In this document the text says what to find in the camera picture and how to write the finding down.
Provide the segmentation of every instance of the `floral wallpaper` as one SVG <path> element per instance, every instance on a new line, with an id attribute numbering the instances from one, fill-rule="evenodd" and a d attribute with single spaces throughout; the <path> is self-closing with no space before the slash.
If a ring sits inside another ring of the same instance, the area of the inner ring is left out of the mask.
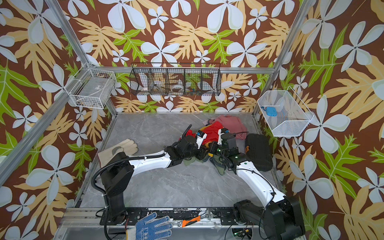
<path id="1" fill-rule="evenodd" d="M 273 67 L 301 2 L 70 0 L 60 4 L 94 65 Z M 116 77 L 114 105 L 131 113 L 252 112 L 268 76 L 224 74 L 216 97 L 135 96 L 130 93 L 129 73 Z M 198 76 L 191 76 L 187 84 L 198 81 Z"/>
<path id="2" fill-rule="evenodd" d="M 43 0 L 0 0 L 0 162 L 73 80 L 80 64 Z M 69 102 L 0 187 L 0 239 L 52 239 L 109 124 Z"/>
<path id="3" fill-rule="evenodd" d="M 383 9 L 381 0 L 317 1 L 273 86 L 292 87 L 315 114 L 299 137 L 264 127 L 310 240 L 384 239 Z"/>

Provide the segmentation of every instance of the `pink garment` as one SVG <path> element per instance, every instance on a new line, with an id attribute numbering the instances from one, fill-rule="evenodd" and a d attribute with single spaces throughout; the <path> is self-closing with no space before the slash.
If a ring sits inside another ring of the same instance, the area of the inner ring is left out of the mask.
<path id="1" fill-rule="evenodd" d="M 214 122 L 220 122 L 223 127 L 227 128 L 230 133 L 246 132 L 247 128 L 242 124 L 240 118 L 231 115 L 220 115 L 214 120 Z M 236 134 L 237 139 L 246 139 L 246 133 Z"/>

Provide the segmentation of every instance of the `robotic arm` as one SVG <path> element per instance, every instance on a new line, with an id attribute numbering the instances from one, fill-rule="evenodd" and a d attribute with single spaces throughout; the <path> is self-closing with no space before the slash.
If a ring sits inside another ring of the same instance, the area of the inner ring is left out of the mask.
<path id="1" fill-rule="evenodd" d="M 145 156 L 126 156 L 117 153 L 113 159 L 92 177 L 91 184 L 101 191 L 108 210 L 108 219 L 117 225 L 125 220 L 123 192 L 132 176 L 156 169 L 180 164 L 183 159 L 196 157 L 204 159 L 208 152 L 221 156 L 223 164 L 239 175 L 261 200 L 263 207 L 253 205 L 249 200 L 234 204 L 233 213 L 237 222 L 260 224 L 270 240 L 291 240 L 305 233 L 300 205 L 295 198 L 289 198 L 273 187 L 256 169 L 255 162 L 239 153 L 235 136 L 231 133 L 221 135 L 222 144 L 213 142 L 208 148 L 201 145 L 202 140 L 186 136 L 190 125 L 180 140 L 165 150 Z M 101 175 L 105 190 L 96 185 L 96 177 Z"/>

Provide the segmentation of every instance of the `work glove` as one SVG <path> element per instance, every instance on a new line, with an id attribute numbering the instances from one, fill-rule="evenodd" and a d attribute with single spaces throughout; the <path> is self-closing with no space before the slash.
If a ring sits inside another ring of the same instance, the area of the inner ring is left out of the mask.
<path id="1" fill-rule="evenodd" d="M 127 240 L 157 240 L 172 234 L 169 217 L 158 218 L 153 212 L 138 221 L 134 228 L 127 229 Z"/>

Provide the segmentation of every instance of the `white wire basket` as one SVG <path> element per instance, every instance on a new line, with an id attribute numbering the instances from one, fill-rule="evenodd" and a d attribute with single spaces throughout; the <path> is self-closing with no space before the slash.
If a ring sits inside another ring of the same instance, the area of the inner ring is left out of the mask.
<path id="1" fill-rule="evenodd" d="M 77 107 L 104 109 L 112 90 L 116 76 L 113 71 L 88 68 L 68 93 Z"/>
<path id="2" fill-rule="evenodd" d="M 295 98 L 288 90 L 266 91 L 257 103 L 275 137 L 298 137 L 314 117 L 307 105 L 291 88 Z M 299 103 L 308 110 L 304 112 Z M 274 116 L 267 113 L 268 108 L 275 108 Z"/>

